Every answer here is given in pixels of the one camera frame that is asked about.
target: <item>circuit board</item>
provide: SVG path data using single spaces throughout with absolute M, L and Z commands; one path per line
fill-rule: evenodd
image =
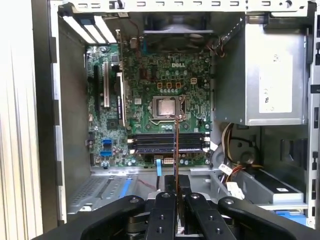
M 178 113 L 182 116 L 179 125 L 181 132 L 202 133 L 210 130 L 209 53 L 142 54 L 142 57 L 137 57 L 135 49 L 124 48 L 122 65 L 126 126 L 123 126 L 118 120 L 117 91 L 120 86 L 116 81 L 121 63 L 120 52 L 117 45 L 91 46 L 87 49 L 87 146 L 90 163 L 104 168 L 147 168 L 155 165 L 155 158 L 161 158 L 165 166 L 172 166 L 172 154 L 130 154 L 128 135 L 172 132 L 174 123 L 168 115 Z M 109 80 L 107 103 L 104 99 L 106 73 Z M 179 156 L 181 167 L 203 165 L 206 160 L 204 152 Z
M 183 115 L 180 132 L 208 131 L 211 123 L 209 53 L 145 54 L 139 59 L 131 50 L 123 55 L 129 86 L 127 119 L 133 133 L 172 132 L 174 121 L 168 115 L 179 114 Z M 184 104 L 179 114 L 175 104 Z

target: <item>black plastic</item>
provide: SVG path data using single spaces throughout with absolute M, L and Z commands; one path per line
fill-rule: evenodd
M 202 194 L 191 193 L 185 196 L 184 200 L 190 212 L 186 221 L 194 216 L 205 239 L 236 239 L 218 210 L 212 208 Z
M 103 206 L 88 216 L 81 216 L 74 221 L 57 227 L 34 240 L 86 240 L 105 239 L 105 235 L 114 236 L 123 228 L 123 218 L 141 211 L 145 201 L 138 196 L 125 196 Z
M 272 240 L 318 240 L 320 233 L 285 217 L 280 217 L 246 200 L 224 197 L 218 202 L 219 212 L 244 223 Z
M 182 195 L 190 194 L 191 186 L 188 175 L 179 174 L 179 188 L 181 190 Z M 175 193 L 176 192 L 176 181 L 173 175 L 165 175 L 164 176 L 164 189 L 166 192 Z
M 160 192 L 150 211 L 145 240 L 173 240 L 176 234 L 177 198 L 173 193 Z

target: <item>orange wire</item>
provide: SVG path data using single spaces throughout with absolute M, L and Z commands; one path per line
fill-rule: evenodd
M 228 181 L 229 181 L 229 178 L 231 178 L 231 175 L 233 175 L 233 174 L 235 174 L 236 172 L 241 171 L 241 170 L 243 170 L 243 169 L 245 169 L 244 166 L 236 166 L 236 167 L 232 170 L 231 174 L 226 178 L 225 182 L 228 182 Z

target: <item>chipset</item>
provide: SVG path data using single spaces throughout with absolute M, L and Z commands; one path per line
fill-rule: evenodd
M 106 128 L 109 130 L 118 129 L 118 119 L 108 119 L 106 122 Z

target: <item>label sticker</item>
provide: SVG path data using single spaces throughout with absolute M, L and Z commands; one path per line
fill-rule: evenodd
M 278 190 L 279 192 L 289 192 L 289 190 L 286 189 L 286 188 L 277 188 L 277 190 Z
M 259 113 L 291 113 L 293 56 L 266 51 L 259 67 Z
M 232 174 L 232 169 L 223 163 L 218 168 L 228 176 Z

